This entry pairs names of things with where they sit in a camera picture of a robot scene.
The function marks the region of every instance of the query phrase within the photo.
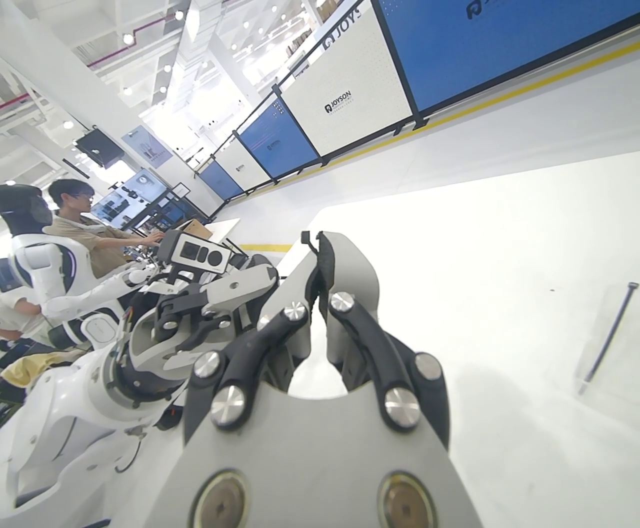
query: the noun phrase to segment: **blue wall panel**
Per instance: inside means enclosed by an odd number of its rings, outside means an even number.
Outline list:
[[[624,29],[629,18],[640,13],[640,0],[380,4],[419,110],[439,106],[599,31],[606,33],[615,24]]]
[[[223,200],[243,194],[243,190],[229,174],[214,161],[200,173],[200,178]]]
[[[240,137],[272,178],[283,176],[317,158],[313,147],[280,100],[269,105]]]

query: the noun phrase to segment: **yellow cloth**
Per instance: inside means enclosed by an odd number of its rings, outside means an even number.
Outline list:
[[[25,356],[0,372],[0,378],[15,387],[27,388],[51,365],[74,361],[83,353],[82,350],[73,350],[71,352],[49,352],[48,354]]]

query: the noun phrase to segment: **red pipe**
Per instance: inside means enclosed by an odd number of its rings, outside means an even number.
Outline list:
[[[16,102],[20,102],[20,101],[22,101],[22,100],[24,100],[24,99],[26,99],[28,97],[29,97],[28,93],[23,93],[22,95],[19,95],[18,97],[16,97],[15,99],[12,99],[11,101],[7,101],[7,102],[4,102],[4,103],[0,104],[0,110],[5,108],[6,106],[10,106],[10,105],[12,105],[12,104],[14,104]]]
[[[107,56],[102,57],[101,59],[98,59],[97,61],[93,61],[93,62],[87,64],[86,67],[87,68],[92,68],[92,67],[94,67],[94,66],[96,66],[96,65],[98,65],[100,63],[103,63],[103,62],[115,57],[116,55],[120,55],[120,53],[123,53],[123,52],[133,48],[135,45],[138,44],[138,39],[136,38],[136,35],[138,34],[139,31],[142,31],[143,29],[150,28],[151,26],[155,26],[156,24],[159,24],[160,22],[164,22],[164,21],[168,22],[169,20],[173,20],[173,19],[175,19],[175,15],[174,14],[167,15],[167,16],[162,17],[160,19],[152,20],[151,22],[146,23],[144,26],[140,26],[139,28],[135,28],[133,30],[133,33],[132,33],[133,34],[133,43],[131,45],[125,46],[124,48],[121,48],[121,49],[119,49],[117,51],[109,53]],[[10,101],[7,101],[7,102],[4,102],[4,103],[0,104],[0,110],[2,110],[3,108],[6,108],[7,106],[11,106],[12,104],[15,104],[17,102],[23,101],[24,99],[27,99],[28,97],[29,97],[28,93],[23,93],[22,95],[19,95],[18,97],[14,98],[14,99],[12,99]]]
[[[136,38],[136,35],[138,34],[139,31],[142,31],[143,29],[147,29],[150,28],[151,26],[155,26],[156,24],[159,24],[160,22],[164,22],[167,20],[171,20],[174,19],[175,16],[174,15],[167,15],[165,17],[162,17],[161,19],[157,19],[157,20],[153,20],[151,22],[146,23],[144,26],[140,26],[139,28],[135,28],[133,30],[133,43],[131,45],[125,46],[123,48],[120,48],[119,50],[116,50],[112,53],[109,53],[107,56],[102,57],[101,59],[98,59],[97,61],[93,61],[92,63],[87,64],[87,68],[92,68],[100,63],[103,63],[113,57],[115,57],[116,55],[120,55],[120,53],[123,53],[125,51],[128,51],[129,49],[131,49],[132,47],[134,47],[136,44],[138,44],[138,39]]]

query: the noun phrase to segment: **wire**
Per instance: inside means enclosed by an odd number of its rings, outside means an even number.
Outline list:
[[[123,474],[125,471],[127,471],[131,466],[133,466],[133,463],[136,461],[136,458],[138,458],[138,453],[140,452],[140,446],[142,445],[142,440],[138,440],[138,447],[136,448],[136,452],[133,455],[133,458],[131,459],[131,462],[129,462],[127,464],[127,466],[123,469],[118,469],[117,467],[115,467],[115,472],[117,474]]]

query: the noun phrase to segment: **yellow floor line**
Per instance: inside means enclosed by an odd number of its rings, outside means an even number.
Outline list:
[[[611,53],[608,53],[606,55],[603,55],[602,57],[598,57],[596,59],[593,59],[591,61],[585,62],[584,64],[580,64],[577,66],[574,66],[573,68],[568,68],[567,70],[560,72],[558,74],[552,75],[550,77],[547,77],[545,79],[542,79],[536,83],[532,83],[532,84],[528,84],[527,86],[523,86],[521,88],[517,88],[516,90],[513,90],[512,92],[509,93],[505,93],[503,95],[499,95],[498,97],[494,97],[493,99],[489,99],[487,101],[481,102],[479,104],[476,104],[474,106],[470,106],[469,108],[465,109],[465,110],[461,110],[460,112],[451,114],[450,116],[447,117],[443,117],[441,119],[434,119],[432,121],[429,121],[429,123],[427,124],[427,126],[418,129],[418,130],[411,130],[409,132],[406,132],[404,134],[400,134],[398,136],[396,136],[395,138],[389,138],[385,141],[381,141],[380,143],[377,143],[371,147],[367,147],[367,148],[363,148],[362,150],[358,150],[356,152],[352,152],[351,154],[347,154],[345,156],[342,156],[334,161],[329,162],[328,165],[324,166],[324,167],[317,167],[315,169],[311,169],[310,171],[307,172],[303,172],[302,174],[299,174],[297,176],[293,176],[290,178],[287,178],[285,180],[283,180],[278,186],[273,186],[273,187],[268,187],[268,188],[264,188],[264,189],[260,189],[258,191],[253,192],[250,196],[246,196],[244,198],[240,198],[239,200],[234,200],[231,205],[234,204],[238,204],[240,202],[243,202],[245,200],[249,200],[251,198],[253,198],[254,196],[258,196],[264,193],[269,193],[272,191],[277,191],[278,189],[282,189],[284,186],[287,186],[289,184],[295,183],[299,180],[301,180],[302,178],[307,178],[309,176],[313,176],[314,174],[318,174],[319,172],[323,172],[329,169],[332,169],[334,167],[336,167],[337,165],[340,165],[341,163],[345,163],[347,161],[350,161],[352,159],[355,159],[357,157],[360,156],[364,156],[365,154],[369,154],[370,152],[374,152],[375,150],[378,150],[379,148],[383,148],[383,147],[387,147],[389,145],[393,145],[394,143],[397,143],[398,141],[402,141],[405,140],[406,138],[410,138],[412,136],[415,136],[417,134],[422,134],[426,131],[429,130],[433,130],[434,128],[437,127],[441,127],[442,125],[445,125],[447,123],[451,123],[452,121],[458,120],[460,118],[463,117],[467,117],[471,114],[480,112],[482,110],[485,110],[487,108],[490,108],[492,106],[495,106],[497,104],[500,104],[502,102],[508,101],[510,99],[514,99],[515,97],[519,97],[521,95],[524,95],[526,93],[530,93],[533,92],[535,90],[538,90],[540,88],[543,88],[544,86],[548,86],[550,84],[554,84],[557,83],[558,81],[562,81],[563,79],[566,79],[568,77],[572,77],[574,75],[580,74],[582,72],[585,72],[587,70],[591,70],[592,68],[595,68],[597,66],[606,64],[607,62],[611,62],[614,61],[616,59],[620,59],[626,55],[629,55],[631,53],[634,53],[636,51],[640,51],[640,42],[636,42],[634,44],[630,44],[624,48],[618,49],[616,51],[613,51]],[[258,244],[256,247],[267,247],[261,244]],[[265,250],[265,249],[260,249],[260,250],[255,250],[255,251],[269,251],[269,250]]]
[[[240,247],[244,251],[286,253],[291,249],[291,244],[240,244]]]

